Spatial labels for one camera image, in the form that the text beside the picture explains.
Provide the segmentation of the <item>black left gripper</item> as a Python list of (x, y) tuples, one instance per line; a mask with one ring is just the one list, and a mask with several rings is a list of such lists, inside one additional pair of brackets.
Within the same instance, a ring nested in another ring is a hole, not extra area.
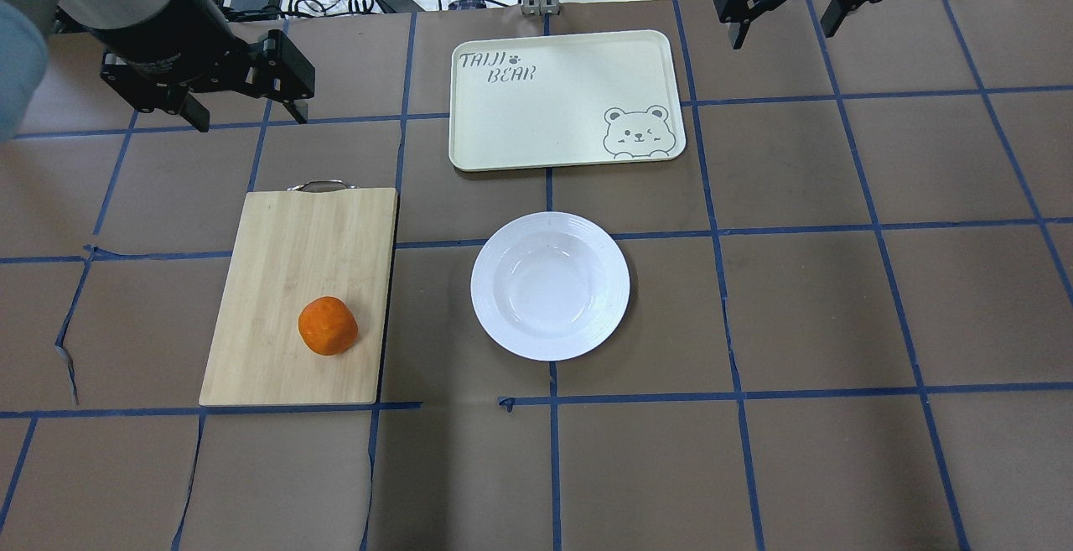
[(134, 109), (172, 111), (200, 133), (210, 130), (210, 111), (196, 99), (206, 93), (268, 99), (281, 103), (296, 123), (309, 122), (317, 69), (284, 31), (269, 29), (256, 42), (200, 40), (194, 47), (195, 54), (156, 63), (134, 63), (107, 50), (101, 78)]

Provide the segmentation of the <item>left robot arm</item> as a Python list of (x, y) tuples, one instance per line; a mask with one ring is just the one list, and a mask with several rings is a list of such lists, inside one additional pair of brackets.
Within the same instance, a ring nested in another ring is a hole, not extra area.
[(279, 29), (247, 43), (212, 0), (1, 0), (3, 142), (23, 126), (49, 66), (57, 13), (105, 46), (101, 77), (135, 111), (167, 111), (204, 133), (202, 93), (233, 91), (283, 105), (308, 121), (315, 68)]

